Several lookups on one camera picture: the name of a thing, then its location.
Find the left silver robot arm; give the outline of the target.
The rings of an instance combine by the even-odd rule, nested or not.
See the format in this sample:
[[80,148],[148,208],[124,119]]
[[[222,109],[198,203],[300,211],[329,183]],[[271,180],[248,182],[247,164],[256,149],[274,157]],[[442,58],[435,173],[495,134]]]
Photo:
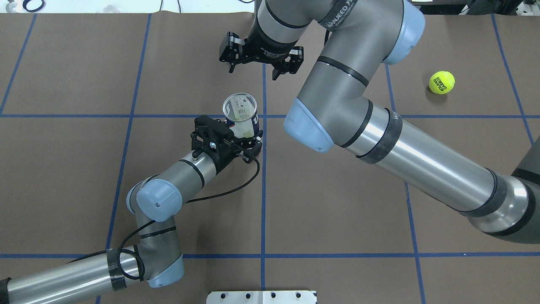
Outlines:
[[2,304],[74,304],[129,285],[147,282],[162,288],[184,275],[174,215],[235,158],[249,164],[262,150],[264,131],[241,131],[220,119],[194,120],[191,152],[168,169],[137,183],[127,194],[127,207],[137,229],[118,247],[75,258],[48,271],[1,281]]

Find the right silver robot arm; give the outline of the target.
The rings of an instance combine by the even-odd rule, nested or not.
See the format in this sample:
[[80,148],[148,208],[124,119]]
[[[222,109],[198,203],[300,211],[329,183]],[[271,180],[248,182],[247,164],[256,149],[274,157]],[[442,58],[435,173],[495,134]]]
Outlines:
[[539,247],[539,146],[511,176],[498,174],[440,144],[406,121],[431,122],[452,140],[488,142],[498,153],[531,139],[539,124],[539,17],[428,16],[406,0],[267,0],[246,42],[222,46],[233,65],[278,63],[311,21],[331,7],[346,19],[326,25],[330,40],[285,121],[303,144],[352,152],[351,169],[379,167],[440,203],[480,239]]

